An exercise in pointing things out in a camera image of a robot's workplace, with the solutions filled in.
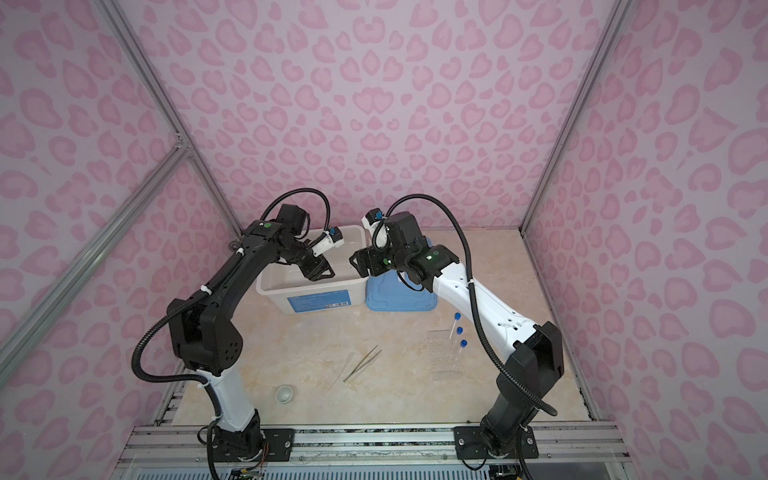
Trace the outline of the white plastic storage bin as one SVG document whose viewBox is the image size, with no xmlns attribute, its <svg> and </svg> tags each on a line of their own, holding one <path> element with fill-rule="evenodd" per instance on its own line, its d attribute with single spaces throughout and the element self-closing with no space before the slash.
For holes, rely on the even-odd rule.
<svg viewBox="0 0 768 480">
<path fill-rule="evenodd" d="M 368 234 L 356 225 L 340 230 L 343 245 L 324 254 L 335 272 L 333 278 L 309 281 L 298 266 L 271 264 L 257 278 L 256 291 L 289 315 L 363 304 L 367 279 L 352 267 L 349 257 L 369 245 Z"/>
</svg>

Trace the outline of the metal tweezers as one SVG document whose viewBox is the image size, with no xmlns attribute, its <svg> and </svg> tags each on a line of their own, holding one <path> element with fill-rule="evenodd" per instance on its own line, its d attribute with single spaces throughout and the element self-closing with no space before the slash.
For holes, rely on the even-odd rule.
<svg viewBox="0 0 768 480">
<path fill-rule="evenodd" d="M 347 383 L 350 381 L 355 375 L 360 373 L 365 367 L 372 363 L 381 354 L 381 352 L 382 350 L 379 348 L 379 346 L 375 345 L 366 355 L 363 356 L 359 363 L 343 379 L 343 382 Z"/>
</svg>

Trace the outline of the clear acrylic test tube rack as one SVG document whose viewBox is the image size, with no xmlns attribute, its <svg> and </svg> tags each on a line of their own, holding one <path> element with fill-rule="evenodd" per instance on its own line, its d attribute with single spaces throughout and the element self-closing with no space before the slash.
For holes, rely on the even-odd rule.
<svg viewBox="0 0 768 480">
<path fill-rule="evenodd" d="M 427 344 L 431 362 L 432 379 L 434 381 L 447 381 L 461 377 L 460 364 L 454 370 L 452 364 L 452 344 L 449 341 L 450 330 L 433 330 L 427 333 Z"/>
</svg>

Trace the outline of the small white ceramic dish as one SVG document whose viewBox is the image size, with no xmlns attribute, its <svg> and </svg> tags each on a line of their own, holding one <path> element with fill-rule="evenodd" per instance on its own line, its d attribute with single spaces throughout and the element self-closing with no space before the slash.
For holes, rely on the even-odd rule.
<svg viewBox="0 0 768 480">
<path fill-rule="evenodd" d="M 279 404 L 288 404 L 292 401 L 294 390 L 290 385 L 281 385 L 275 392 L 275 400 Z"/>
</svg>

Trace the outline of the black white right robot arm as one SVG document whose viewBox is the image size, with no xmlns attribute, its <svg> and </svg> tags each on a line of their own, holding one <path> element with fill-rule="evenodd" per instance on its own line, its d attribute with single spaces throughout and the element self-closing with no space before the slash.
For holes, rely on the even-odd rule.
<svg viewBox="0 0 768 480">
<path fill-rule="evenodd" d="M 362 219 L 371 245 L 349 259 L 361 277 L 394 271 L 448 302 L 471 320 L 482 350 L 498 371 L 498 397 L 479 424 L 469 448 L 496 458 L 517 454 L 538 413 L 555 417 L 545 399 L 564 375 L 562 333 L 552 322 L 538 324 L 507 305 L 475 276 L 470 244 L 457 233 L 464 255 L 432 245 L 409 212 L 390 216 L 380 209 Z"/>
</svg>

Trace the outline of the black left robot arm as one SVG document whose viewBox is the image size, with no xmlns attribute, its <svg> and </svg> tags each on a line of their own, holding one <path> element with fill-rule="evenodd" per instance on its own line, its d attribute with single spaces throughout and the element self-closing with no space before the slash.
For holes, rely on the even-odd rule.
<svg viewBox="0 0 768 480">
<path fill-rule="evenodd" d="M 303 237 L 307 219 L 307 212 L 287 204 L 275 219 L 254 221 L 232 256 L 200 287 L 196 303 L 182 310 L 184 301 L 176 299 L 168 306 L 174 354 L 202 380 L 213 405 L 206 446 L 215 461 L 256 459 L 265 449 L 258 411 L 236 367 L 244 340 L 232 317 L 241 299 L 272 264 L 296 266 L 312 282 L 335 276 L 324 253 L 344 244 L 343 233 L 328 227 L 308 240 Z"/>
</svg>

